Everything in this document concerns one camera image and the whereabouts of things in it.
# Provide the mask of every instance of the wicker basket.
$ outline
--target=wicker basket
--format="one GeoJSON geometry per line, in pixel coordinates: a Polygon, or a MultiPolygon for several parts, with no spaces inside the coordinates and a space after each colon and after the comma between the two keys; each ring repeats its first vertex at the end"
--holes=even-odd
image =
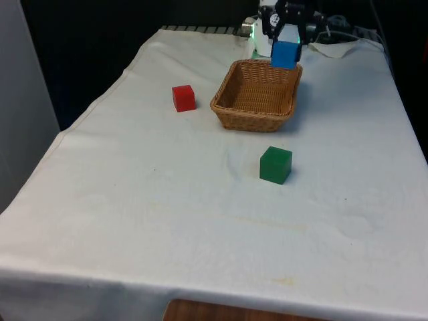
{"type": "Polygon", "coordinates": [[[265,60],[239,60],[230,67],[211,109],[226,129],[275,132],[293,116],[302,67],[273,68],[265,60]]]}

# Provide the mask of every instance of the table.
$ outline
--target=table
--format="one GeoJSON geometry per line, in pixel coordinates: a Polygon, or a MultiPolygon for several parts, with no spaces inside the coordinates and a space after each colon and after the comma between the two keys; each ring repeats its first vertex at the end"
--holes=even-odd
{"type": "Polygon", "coordinates": [[[428,170],[383,53],[305,49],[295,116],[260,134],[209,108],[244,50],[159,31],[58,135],[0,215],[6,321],[161,320],[175,298],[428,320],[428,170]],[[285,185],[258,178],[268,146],[294,153],[285,185]]]}

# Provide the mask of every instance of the wall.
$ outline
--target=wall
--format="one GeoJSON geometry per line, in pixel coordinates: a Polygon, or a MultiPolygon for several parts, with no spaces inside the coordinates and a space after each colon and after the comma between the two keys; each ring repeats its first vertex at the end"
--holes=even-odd
{"type": "Polygon", "coordinates": [[[0,0],[0,213],[58,131],[21,6],[0,0]]]}

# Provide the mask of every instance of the cable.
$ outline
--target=cable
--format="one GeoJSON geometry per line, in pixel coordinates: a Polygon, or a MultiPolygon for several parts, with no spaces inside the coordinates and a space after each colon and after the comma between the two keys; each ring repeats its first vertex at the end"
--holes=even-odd
{"type": "MultiPolygon", "coordinates": [[[[318,42],[318,40],[320,39],[320,36],[321,36],[321,35],[328,35],[329,33],[331,33],[332,35],[334,35],[334,34],[336,34],[336,35],[346,35],[346,36],[348,36],[348,37],[354,38],[355,40],[363,40],[363,41],[365,41],[365,42],[367,42],[367,43],[369,43],[369,44],[371,44],[371,45],[375,46],[377,49],[380,49],[377,45],[375,45],[375,43],[373,43],[373,41],[371,41],[371,40],[369,40],[369,39],[361,38],[361,37],[359,37],[359,36],[357,36],[357,35],[353,35],[353,34],[351,34],[351,33],[341,32],[341,31],[334,31],[334,30],[320,32],[320,33],[318,34],[318,37],[316,38],[315,42],[318,42]]],[[[389,62],[389,58],[388,58],[388,56],[387,56],[386,51],[385,51],[385,50],[383,50],[383,53],[385,54],[385,57],[386,57],[386,59],[387,59],[387,62],[389,62]]]]}

